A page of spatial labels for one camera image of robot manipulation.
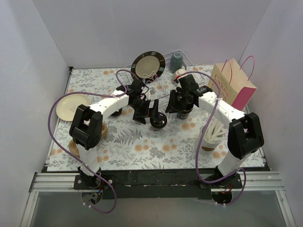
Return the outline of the paper bag pink handles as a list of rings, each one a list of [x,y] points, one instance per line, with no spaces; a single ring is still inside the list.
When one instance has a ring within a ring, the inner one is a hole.
[[[215,63],[208,85],[232,107],[243,110],[257,90],[235,59]]]

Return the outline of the dark translucent takeout cup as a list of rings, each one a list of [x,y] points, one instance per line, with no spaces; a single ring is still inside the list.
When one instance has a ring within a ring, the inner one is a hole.
[[[161,126],[158,126],[158,125],[152,125],[152,128],[153,128],[155,131],[158,131],[158,130],[163,129],[163,128],[164,128],[164,126],[163,126],[163,125],[161,125]]]

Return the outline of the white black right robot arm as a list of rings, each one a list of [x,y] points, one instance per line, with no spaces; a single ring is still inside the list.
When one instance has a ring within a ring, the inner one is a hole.
[[[171,90],[165,112],[181,113],[193,106],[207,111],[210,119],[216,118],[228,129],[229,151],[210,178],[200,178],[205,184],[216,184],[225,188],[231,183],[231,176],[239,171],[242,163],[264,145],[259,117],[254,112],[245,113],[232,107],[209,87],[199,86],[193,72],[189,71],[178,78],[178,86]]]

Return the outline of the black plastic lid stack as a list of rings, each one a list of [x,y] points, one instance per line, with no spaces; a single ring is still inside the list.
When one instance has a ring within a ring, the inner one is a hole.
[[[122,113],[122,108],[118,109],[117,111],[115,111],[114,113],[111,114],[112,117],[118,117],[121,115]]]

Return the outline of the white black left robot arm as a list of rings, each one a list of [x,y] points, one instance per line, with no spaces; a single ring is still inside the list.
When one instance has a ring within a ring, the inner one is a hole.
[[[134,79],[126,87],[119,86],[111,97],[77,107],[69,134],[79,151],[80,160],[84,162],[78,168],[81,180],[90,189],[98,188],[101,183],[100,176],[95,174],[100,170],[96,146],[101,140],[104,119],[130,106],[134,109],[133,120],[139,123],[146,124],[145,119],[149,118],[155,129],[162,129],[167,124],[166,116],[158,110],[158,100],[150,108],[151,101],[143,92],[144,86],[142,81]]]

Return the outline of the black cup lid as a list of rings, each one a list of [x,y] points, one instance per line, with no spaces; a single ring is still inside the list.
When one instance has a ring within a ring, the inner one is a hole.
[[[165,114],[159,112],[159,117],[158,118],[150,118],[150,123],[152,125],[158,125],[158,126],[166,126],[167,124],[167,117]]]

